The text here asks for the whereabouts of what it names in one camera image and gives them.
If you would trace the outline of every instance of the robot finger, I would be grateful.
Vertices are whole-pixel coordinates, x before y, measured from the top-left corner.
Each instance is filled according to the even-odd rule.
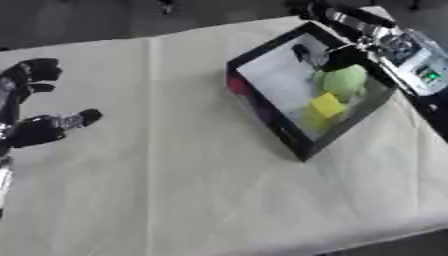
[[[32,82],[56,81],[59,79],[62,69],[58,67],[57,59],[32,59],[21,62],[28,69],[28,75]]]
[[[23,102],[25,102],[33,93],[51,92],[54,90],[54,88],[54,85],[51,84],[29,84],[28,88],[20,93],[19,103],[22,104]]]

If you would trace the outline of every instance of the black box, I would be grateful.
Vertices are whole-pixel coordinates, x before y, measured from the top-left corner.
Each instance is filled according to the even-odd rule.
[[[375,86],[372,87],[375,89],[372,90],[372,92],[369,92],[367,94],[368,96],[358,103],[353,110],[350,110],[350,115],[344,120],[331,126],[331,128],[325,131],[324,134],[316,137],[311,136],[309,132],[305,131],[303,127],[292,120],[291,116],[289,116],[290,113],[285,112],[284,106],[280,106],[283,104],[282,101],[279,101],[278,99],[276,101],[274,100],[276,91],[272,89],[280,88],[279,86],[282,86],[282,79],[280,79],[279,76],[280,73],[285,72],[284,74],[281,74],[281,76],[285,76],[287,72],[286,70],[291,71],[292,66],[295,65],[291,64],[290,61],[292,60],[290,56],[285,57],[284,60],[281,60],[278,63],[276,62],[277,57],[273,56],[280,56],[281,54],[291,54],[291,56],[293,56],[294,52],[292,46],[299,42],[297,40],[305,40],[303,38],[318,40],[323,46],[328,48],[336,48],[344,45],[343,41],[329,33],[320,25],[308,22],[293,31],[283,34],[228,62],[227,86],[240,99],[247,102],[247,105],[251,106],[257,116],[300,160],[306,161],[349,130],[352,126],[362,121],[378,107],[383,105],[391,97],[397,87],[383,70],[368,58],[364,58],[361,65],[368,72],[369,81],[372,80],[375,82]],[[251,79],[246,77],[248,76],[247,73],[250,72],[244,74],[244,70],[250,70],[250,68],[247,67],[255,67],[255,65],[259,65],[261,71],[258,78],[255,79],[252,77],[253,79],[251,83]],[[273,67],[278,67],[280,71],[271,73],[263,71],[263,69],[265,69],[265,71],[273,70]],[[297,73],[288,74],[290,74],[288,76],[291,77],[301,75],[300,70],[297,70]],[[261,85],[254,84],[255,80],[261,81],[260,83],[263,83],[264,88],[269,87],[269,90],[273,93],[270,95],[266,95],[266,92],[263,93],[262,91],[264,89],[260,89]],[[300,93],[291,93],[291,95],[295,95],[294,97],[301,97]]]

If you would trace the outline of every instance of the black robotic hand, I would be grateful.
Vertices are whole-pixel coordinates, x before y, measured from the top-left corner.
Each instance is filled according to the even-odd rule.
[[[50,92],[54,89],[53,85],[38,82],[58,80],[62,73],[58,65],[57,59],[26,60],[5,70],[0,78],[12,82],[15,86],[14,97],[19,103],[23,103],[32,93]]]
[[[11,147],[20,148],[60,140],[73,128],[88,126],[102,117],[95,109],[69,117],[41,115],[19,121],[20,104],[33,93],[51,92],[62,73],[57,59],[22,61],[0,75],[0,157]]]

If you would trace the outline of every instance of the yellow sponge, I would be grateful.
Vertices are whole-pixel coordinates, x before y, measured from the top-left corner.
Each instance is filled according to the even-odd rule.
[[[345,106],[331,93],[312,99],[306,108],[306,119],[317,130],[327,128],[345,111]]]

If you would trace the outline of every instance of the open box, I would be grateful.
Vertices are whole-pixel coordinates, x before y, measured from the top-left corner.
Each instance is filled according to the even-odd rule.
[[[231,60],[227,85],[300,160],[306,161],[383,105],[396,85],[375,63],[361,58],[360,64],[368,73],[367,92],[356,103],[348,104],[337,122],[323,130],[312,129],[303,122],[303,110],[322,91],[311,81],[315,69],[297,59],[293,51],[297,44],[321,53],[345,43],[308,22]]]

